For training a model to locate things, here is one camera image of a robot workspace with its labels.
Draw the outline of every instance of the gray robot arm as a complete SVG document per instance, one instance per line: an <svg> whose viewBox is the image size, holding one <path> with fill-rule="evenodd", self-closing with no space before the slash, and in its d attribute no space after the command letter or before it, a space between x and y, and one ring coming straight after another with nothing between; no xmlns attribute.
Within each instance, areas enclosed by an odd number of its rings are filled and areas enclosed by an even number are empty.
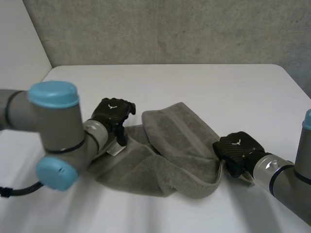
<svg viewBox="0 0 311 233"><path fill-rule="evenodd" d="M222 137L213 148L225 160L232 177L249 172L256 184L311 226L311 110L307 111L302 126L295 164L266 153L245 132Z"/></svg>
<svg viewBox="0 0 311 233"><path fill-rule="evenodd" d="M311 110L302 126L295 164L273 154L265 155L257 161L253 177L311 226Z"/></svg>
<svg viewBox="0 0 311 233"><path fill-rule="evenodd" d="M106 106L112 102L113 108ZM35 173L42 184L60 191L111 144L126 144L122 124L130 113L135 114L134 104L104 99L82 123L77 90L68 82L37 83L29 91L0 90L0 129L40 134L46 155Z"/></svg>

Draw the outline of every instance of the light blue joint cap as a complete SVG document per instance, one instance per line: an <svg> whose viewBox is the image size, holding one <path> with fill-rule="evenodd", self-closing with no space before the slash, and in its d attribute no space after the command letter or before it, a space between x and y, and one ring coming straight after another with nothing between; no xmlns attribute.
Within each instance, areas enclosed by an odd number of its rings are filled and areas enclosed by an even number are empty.
<svg viewBox="0 0 311 233"><path fill-rule="evenodd" d="M70 108L79 103L76 87L64 81L48 81L32 85L28 100L43 108Z"/></svg>
<svg viewBox="0 0 311 233"><path fill-rule="evenodd" d="M66 191L78 179L77 171L68 163L54 157L43 157L35 167L40 182L51 189Z"/></svg>
<svg viewBox="0 0 311 233"><path fill-rule="evenodd" d="M307 111L305 120L302 122L302 127L311 130L311 109Z"/></svg>

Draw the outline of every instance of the white tag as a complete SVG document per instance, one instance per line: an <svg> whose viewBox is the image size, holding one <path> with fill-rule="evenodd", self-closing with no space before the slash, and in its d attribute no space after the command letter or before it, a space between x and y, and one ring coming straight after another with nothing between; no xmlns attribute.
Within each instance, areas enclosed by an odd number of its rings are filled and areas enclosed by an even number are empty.
<svg viewBox="0 0 311 233"><path fill-rule="evenodd" d="M112 155L112 156L116 156L117 154L119 154L123 149L125 148L120 146L117 142L114 143L113 145L111 145L108 149L107 149L107 153Z"/></svg>

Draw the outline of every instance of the black cable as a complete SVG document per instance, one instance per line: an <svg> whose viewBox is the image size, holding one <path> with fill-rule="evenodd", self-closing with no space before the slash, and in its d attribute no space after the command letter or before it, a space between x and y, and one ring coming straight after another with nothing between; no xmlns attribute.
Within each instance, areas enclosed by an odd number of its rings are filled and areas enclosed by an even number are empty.
<svg viewBox="0 0 311 233"><path fill-rule="evenodd" d="M41 188L43 184L41 182L37 182L27 188L23 189L12 189L8 187L0 187L0 196L4 198L9 198L10 196L24 196L34 191L37 191Z"/></svg>

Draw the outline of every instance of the black band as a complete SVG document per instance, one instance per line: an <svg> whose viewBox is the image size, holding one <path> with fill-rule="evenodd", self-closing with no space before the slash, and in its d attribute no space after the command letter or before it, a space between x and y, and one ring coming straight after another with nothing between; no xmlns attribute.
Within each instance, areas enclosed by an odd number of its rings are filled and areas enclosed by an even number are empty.
<svg viewBox="0 0 311 233"><path fill-rule="evenodd" d="M276 181L277 176L282 171L284 171L285 169L288 169L288 168L293 167L293 166L294 166L293 164L285 165L285 166L281 167L279 170L277 170L276 173L273 174L273 176L272 176L272 178L270 180L270 184L269 184L269 190L270 190L270 193L272 194L272 196L274 196L274 194L273 194L273 185L274 185L274 181Z"/></svg>
<svg viewBox="0 0 311 233"><path fill-rule="evenodd" d="M44 148L44 150L49 154L65 154L65 153L69 153L69 152L79 149L84 144L85 140L86 139L84 138L78 145L68 148L68 149L64 149L64 150L49 150L46 148Z"/></svg>
<svg viewBox="0 0 311 233"><path fill-rule="evenodd" d="M294 174L295 174L295 176L296 176L298 179L300 179L302 182L311 185L311 180L308 179L307 177L304 177L303 175L299 174L295 169L294 169Z"/></svg>
<svg viewBox="0 0 311 233"><path fill-rule="evenodd" d="M88 131L85 131L85 132L86 132L86 134L87 134L88 136L90 136L90 137L94 140L94 142L96 143L96 146L97 146L97 153L98 153L98 152L99 152L99 143L98 143L97 139L94 137L94 135L90 134Z"/></svg>
<svg viewBox="0 0 311 233"><path fill-rule="evenodd" d="M14 99L15 96L17 96L19 93L21 93L23 91L17 91L17 92L14 92L9 98L8 98L8 102L6 103L6 106L5 106L5 110L4 110L4 116L5 116L5 121L6 123L10 126L10 128L13 130L14 127L12 125L12 122L10 121L10 118L9 118L9 108L10 108L10 104L12 102L12 100Z"/></svg>

